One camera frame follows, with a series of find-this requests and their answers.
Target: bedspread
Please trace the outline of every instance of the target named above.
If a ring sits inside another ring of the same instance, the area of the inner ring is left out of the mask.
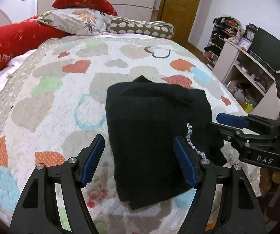
[[[171,40],[135,38],[52,39],[12,74],[0,93],[0,219],[10,224],[17,200],[38,163],[58,165],[90,145],[106,145],[93,181],[83,189],[100,234],[175,234],[195,190],[131,211],[118,199],[105,114],[106,89],[140,75],[157,83],[204,89],[213,121],[220,112],[245,115],[225,87],[193,54]],[[240,163],[230,143],[228,166]],[[259,168],[240,163],[255,192]],[[63,227],[69,229],[61,187],[56,185]],[[213,205],[217,213],[219,189]]]

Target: white bed sheet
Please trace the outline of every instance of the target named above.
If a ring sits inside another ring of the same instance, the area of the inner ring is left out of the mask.
[[[125,34],[113,34],[109,33],[108,35],[103,36],[83,36],[83,35],[73,35],[73,36],[67,36],[62,38],[63,40],[76,40],[81,38],[138,38],[138,39],[153,39],[154,37],[147,36],[147,35],[140,35],[135,33],[125,33]],[[6,67],[0,71],[0,92],[5,87],[7,81],[8,81],[8,75],[11,75],[13,72],[15,72],[23,63],[26,61],[26,59],[35,52],[36,49],[29,50],[23,55],[19,55],[11,59]]]

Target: tv screen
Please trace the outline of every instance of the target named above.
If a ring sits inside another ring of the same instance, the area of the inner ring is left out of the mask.
[[[249,49],[274,71],[280,70],[280,41],[259,28]]]

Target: blue gripper pad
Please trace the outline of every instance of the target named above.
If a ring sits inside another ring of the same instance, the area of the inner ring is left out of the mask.
[[[92,181],[102,153],[105,147],[105,140],[104,137],[101,136],[97,143],[94,145],[91,153],[83,167],[83,177],[80,181],[80,187],[84,188],[87,186],[88,183]]]
[[[247,128],[249,125],[249,122],[244,117],[234,116],[226,113],[219,113],[217,115],[217,122],[239,129]]]
[[[200,155],[181,136],[174,138],[173,150],[186,182],[193,188],[197,187],[203,177],[199,164]]]

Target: door frame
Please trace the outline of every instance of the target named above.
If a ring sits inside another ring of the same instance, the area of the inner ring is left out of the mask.
[[[157,20],[158,20],[158,21],[161,20],[161,17],[162,17],[162,14],[163,14],[164,5],[165,5],[165,0],[161,0],[160,6],[159,6],[159,9],[158,9],[158,14],[157,14]],[[196,10],[196,12],[195,12],[194,17],[191,17],[191,18],[190,18],[189,29],[187,29],[187,32],[188,32],[188,33],[190,33],[191,30],[192,30],[192,26],[193,26],[194,21],[195,21],[195,18],[196,18],[197,10]],[[187,34],[186,38],[184,39],[184,42],[188,42],[189,35],[190,35],[190,34]]]

